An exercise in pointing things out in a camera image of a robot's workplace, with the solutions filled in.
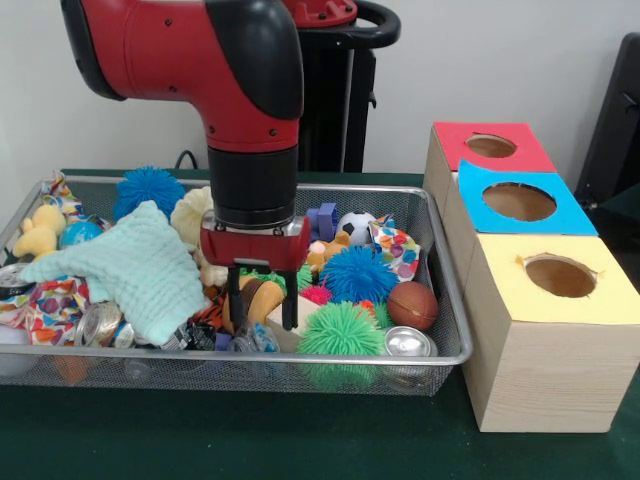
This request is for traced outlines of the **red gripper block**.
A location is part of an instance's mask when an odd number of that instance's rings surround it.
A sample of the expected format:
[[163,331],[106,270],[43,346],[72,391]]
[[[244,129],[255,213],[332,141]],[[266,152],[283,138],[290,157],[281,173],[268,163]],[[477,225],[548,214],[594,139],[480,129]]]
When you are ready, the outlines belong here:
[[200,248],[207,262],[230,268],[228,271],[229,317],[234,333],[245,329],[244,302],[239,266],[269,267],[283,272],[286,296],[282,303],[282,326],[298,327],[297,271],[305,263],[311,243],[311,225],[307,216],[296,216],[284,226],[259,230],[241,230],[223,226],[213,209],[201,222]]

